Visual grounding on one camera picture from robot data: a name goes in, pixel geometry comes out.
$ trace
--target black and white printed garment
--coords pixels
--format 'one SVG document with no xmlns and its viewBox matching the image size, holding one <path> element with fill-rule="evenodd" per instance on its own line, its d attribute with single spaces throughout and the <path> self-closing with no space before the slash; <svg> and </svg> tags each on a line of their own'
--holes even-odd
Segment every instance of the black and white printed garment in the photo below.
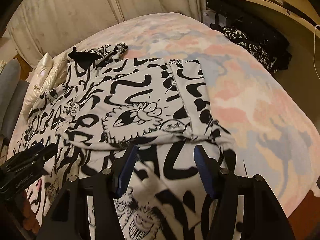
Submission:
<svg viewBox="0 0 320 240">
<path fill-rule="evenodd" d="M 277 68 L 274 68 L 277 58 L 270 56 L 260 44 L 255 44 L 248 40 L 247 36 L 242 31 L 234 27 L 223 27 L 220 31 L 228 38 L 228 40 L 246 49 L 268 72 L 276 73 L 278 71 Z"/>
<path fill-rule="evenodd" d="M 67 82 L 42 94 L 30 111 L 15 152 L 40 141 L 59 148 L 45 165 L 49 175 L 38 182 L 46 194 L 36 196 L 37 212 L 45 215 L 70 175 L 92 176 L 134 143 L 139 160 L 127 193 L 115 200 L 125 238 L 205 238 L 212 201 L 193 149 L 202 144 L 234 170 L 234 139 L 210 115 L 197 60 L 120 59 L 126 49 L 124 43 L 86 52 L 74 48 Z"/>
</svg>

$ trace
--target fabric seam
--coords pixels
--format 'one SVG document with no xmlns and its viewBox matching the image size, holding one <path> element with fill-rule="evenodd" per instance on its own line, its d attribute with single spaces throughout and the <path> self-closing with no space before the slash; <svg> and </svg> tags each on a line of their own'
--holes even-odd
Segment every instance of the fabric seam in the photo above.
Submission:
<svg viewBox="0 0 320 240">
<path fill-rule="evenodd" d="M 169 64 L 169 66 L 170 66 L 170 70 L 171 70 L 171 73 L 172 73 L 172 77 L 173 77 L 173 79 L 174 79 L 174 82 L 176 83 L 177 92 L 178 92 L 178 94 L 179 94 L 179 96 L 180 96 L 180 98 L 181 98 L 181 102 L 182 102 L 183 108 L 184 108 L 184 110 L 186 111 L 187 116 L 188 116 L 189 121 L 190 121 L 190 128 L 191 128 L 191 136 L 190 136 L 191 138 L 190 138 L 190 140 L 193 141 L 193 128 L 192 128 L 191 117 L 190 117 L 189 112 L 188 112 L 188 109 L 187 109 L 187 107 L 186 107 L 186 105 L 185 105 L 185 103 L 184 103 L 184 101 L 183 101 L 182 94 L 180 93 L 180 90 L 179 90 L 179 88 L 178 88 L 178 83 L 177 83 L 176 78 L 175 78 L 175 76 L 174 76 L 173 69 L 171 68 L 171 64 L 170 64 L 170 63 L 168 63 L 168 64 Z"/>
</svg>

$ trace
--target white cable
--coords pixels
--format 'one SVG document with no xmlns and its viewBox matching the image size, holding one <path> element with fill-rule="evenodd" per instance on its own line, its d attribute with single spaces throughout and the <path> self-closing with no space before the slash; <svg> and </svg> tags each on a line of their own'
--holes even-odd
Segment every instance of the white cable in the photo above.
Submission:
<svg viewBox="0 0 320 240">
<path fill-rule="evenodd" d="M 314 40 L 314 46 L 313 46 L 313 66 L 315 67 L 315 71 L 317 73 L 318 78 L 320 79 L 317 69 L 316 69 L 316 62 L 315 62 L 315 57 L 316 57 L 316 32 L 317 32 L 317 28 L 320 27 L 320 25 L 316 25 L 315 27 L 315 40 Z"/>
</svg>

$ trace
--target beige curtain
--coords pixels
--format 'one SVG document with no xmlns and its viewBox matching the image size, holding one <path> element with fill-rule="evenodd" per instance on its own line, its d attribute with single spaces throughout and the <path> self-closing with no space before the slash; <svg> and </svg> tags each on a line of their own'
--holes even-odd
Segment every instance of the beige curtain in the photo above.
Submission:
<svg viewBox="0 0 320 240">
<path fill-rule="evenodd" d="M 205 0 L 23 0 L 7 29 L 18 53 L 33 67 L 92 34 L 153 13 L 179 12 L 201 20 Z"/>
</svg>

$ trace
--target gray chair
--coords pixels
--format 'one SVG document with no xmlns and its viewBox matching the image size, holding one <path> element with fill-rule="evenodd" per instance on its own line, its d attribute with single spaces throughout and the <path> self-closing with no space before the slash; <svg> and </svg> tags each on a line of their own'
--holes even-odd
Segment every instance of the gray chair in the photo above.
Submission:
<svg viewBox="0 0 320 240">
<path fill-rule="evenodd" d="M 19 61 L 12 59 L 0 74 L 0 137 L 5 144 L 10 142 L 29 85 L 19 80 L 20 71 Z"/>
</svg>

